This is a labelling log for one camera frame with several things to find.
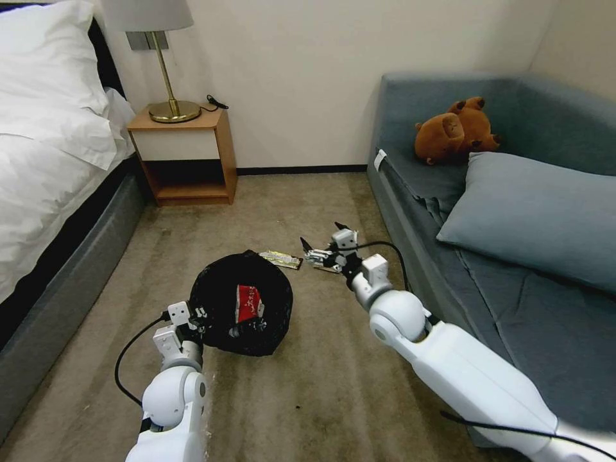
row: teddy bear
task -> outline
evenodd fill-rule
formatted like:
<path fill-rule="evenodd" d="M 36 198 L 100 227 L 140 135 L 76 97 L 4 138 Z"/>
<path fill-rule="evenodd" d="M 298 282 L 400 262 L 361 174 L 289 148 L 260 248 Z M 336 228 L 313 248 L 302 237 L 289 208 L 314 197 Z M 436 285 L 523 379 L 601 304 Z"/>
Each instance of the teddy bear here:
<path fill-rule="evenodd" d="M 485 99 L 476 96 L 454 103 L 447 111 L 458 115 L 464 129 L 464 141 L 458 149 L 461 156 L 468 158 L 470 152 L 495 151 L 501 145 L 501 137 L 492 133 L 488 116 L 483 112 L 485 104 Z"/>
<path fill-rule="evenodd" d="M 415 124 L 415 155 L 428 165 L 466 162 L 470 152 L 495 151 L 501 138 L 494 135 L 482 111 L 485 100 L 476 96 L 454 103 L 447 113 Z"/>
<path fill-rule="evenodd" d="M 459 116 L 451 112 L 415 124 L 415 128 L 415 155 L 428 165 L 446 162 L 456 156 L 464 142 Z"/>

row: nightstand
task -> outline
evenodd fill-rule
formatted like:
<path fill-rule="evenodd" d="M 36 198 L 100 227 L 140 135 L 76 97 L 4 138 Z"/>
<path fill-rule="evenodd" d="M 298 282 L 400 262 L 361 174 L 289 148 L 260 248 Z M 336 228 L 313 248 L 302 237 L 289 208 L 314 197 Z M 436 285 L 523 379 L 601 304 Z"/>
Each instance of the nightstand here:
<path fill-rule="evenodd" d="M 146 107 L 128 132 L 158 206 L 233 203 L 237 173 L 226 110 L 164 124 Z"/>

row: black cable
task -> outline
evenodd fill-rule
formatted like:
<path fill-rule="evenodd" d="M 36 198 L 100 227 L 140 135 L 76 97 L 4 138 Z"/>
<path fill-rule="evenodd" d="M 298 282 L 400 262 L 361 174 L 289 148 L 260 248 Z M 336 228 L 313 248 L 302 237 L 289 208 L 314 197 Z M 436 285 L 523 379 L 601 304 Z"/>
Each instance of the black cable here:
<path fill-rule="evenodd" d="M 406 274 L 406 267 L 404 266 L 404 258 L 402 257 L 402 252 L 400 252 L 400 249 L 398 249 L 394 244 L 392 244 L 391 242 L 387 242 L 387 241 L 372 241 L 366 244 L 360 244 L 358 246 L 355 247 L 344 247 L 344 248 L 336 248 L 334 250 L 359 250 L 362 248 L 366 248 L 366 247 L 372 247 L 375 245 L 384 245 L 387 247 L 391 247 L 392 249 L 394 249 L 396 251 L 396 254 L 398 255 L 398 260 L 400 261 L 400 267 L 402 268 L 402 278 L 404 279 L 404 289 L 408 290 L 409 292 L 412 292 L 411 290 L 411 284 L 409 283 L 409 277 Z"/>
<path fill-rule="evenodd" d="M 603 449 L 599 449 L 598 447 L 585 443 L 583 441 L 576 440 L 575 438 L 569 438 L 568 436 L 561 436 L 561 435 L 557 435 L 554 433 L 546 433 L 542 431 L 529 430 L 529 429 L 523 429 L 523 428 L 517 428 L 517 427 L 508 427 L 507 425 L 494 425 L 492 423 L 473 422 L 472 420 L 466 420 L 463 417 L 454 416 L 453 414 L 450 414 L 446 411 L 441 411 L 441 416 L 445 417 L 447 420 L 451 420 L 452 422 L 456 422 L 457 424 L 459 423 L 467 427 L 477 427 L 477 428 L 484 428 L 488 430 L 511 431 L 515 433 L 524 433 L 524 434 L 530 434 L 530 435 L 535 435 L 535 436 L 545 436 L 546 438 L 555 438 L 557 440 L 568 441 L 569 443 L 584 446 L 589 449 L 600 452 L 604 456 L 607 456 L 610 459 L 616 461 L 616 456 L 610 454 L 609 452 L 604 451 Z"/>
<path fill-rule="evenodd" d="M 137 335 L 135 335 L 125 346 L 124 348 L 122 348 L 122 351 L 120 351 L 120 354 L 117 357 L 117 360 L 115 362 L 115 384 L 117 385 L 117 387 L 120 389 L 120 391 L 122 393 L 124 393 L 127 397 L 129 397 L 130 399 L 132 399 L 135 403 L 137 403 L 139 405 L 139 407 L 141 407 L 141 400 L 139 400 L 139 398 L 137 398 L 135 395 L 133 395 L 132 393 L 130 393 L 130 391 L 128 391 L 120 382 L 120 363 L 122 362 L 122 358 L 124 357 L 124 354 L 126 353 L 126 351 L 130 348 L 130 346 L 135 343 L 135 340 L 137 340 L 139 337 L 141 337 L 144 332 L 146 332 L 150 327 L 158 324 L 161 321 L 165 321 L 167 319 L 167 317 L 165 316 L 166 313 L 163 313 L 160 315 L 160 317 L 154 321 L 152 321 L 151 323 L 149 323 L 147 326 L 145 326 L 143 329 L 141 329 Z"/>
<path fill-rule="evenodd" d="M 208 109 L 206 107 L 201 106 L 201 109 L 204 109 L 207 112 L 216 112 L 219 109 L 229 109 L 229 106 L 216 101 L 216 98 L 212 95 L 207 96 L 207 102 L 210 103 L 211 105 L 216 106 L 216 109 Z"/>

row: beige carpet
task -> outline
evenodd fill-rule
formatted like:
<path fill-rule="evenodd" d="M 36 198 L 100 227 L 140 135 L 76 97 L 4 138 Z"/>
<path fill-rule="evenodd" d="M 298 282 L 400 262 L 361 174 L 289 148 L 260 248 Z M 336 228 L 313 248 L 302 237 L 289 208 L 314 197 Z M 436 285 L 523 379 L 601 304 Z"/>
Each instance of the beige carpet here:
<path fill-rule="evenodd" d="M 298 237 L 325 244 L 334 220 L 363 239 L 387 239 L 365 174 L 240 178 L 224 205 L 148 207 L 96 305 L 0 449 L 2 461 L 123 461 L 139 408 L 115 387 L 126 341 L 168 304 L 188 298 L 195 276 L 229 253 L 301 253 Z M 399 282 L 394 255 L 393 278 Z M 207 349 L 204 460 L 516 461 L 479 450 L 445 405 L 370 333 L 366 313 L 336 275 L 285 270 L 295 293 L 289 332 L 271 357 Z M 125 385 L 141 391 L 158 372 L 151 334 L 127 354 Z"/>

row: gray sofa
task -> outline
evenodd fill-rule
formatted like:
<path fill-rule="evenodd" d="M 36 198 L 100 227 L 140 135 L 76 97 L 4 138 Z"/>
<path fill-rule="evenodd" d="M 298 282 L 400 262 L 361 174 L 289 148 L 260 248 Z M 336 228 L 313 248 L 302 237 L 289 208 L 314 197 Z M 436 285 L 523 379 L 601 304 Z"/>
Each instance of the gray sofa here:
<path fill-rule="evenodd" d="M 421 164 L 414 125 L 472 96 L 485 98 L 501 151 L 616 175 L 609 101 L 533 74 L 385 75 L 368 176 L 413 291 L 528 375 L 559 418 L 616 432 L 616 296 L 436 240 L 466 166 Z M 376 170 L 379 149 L 388 156 Z"/>

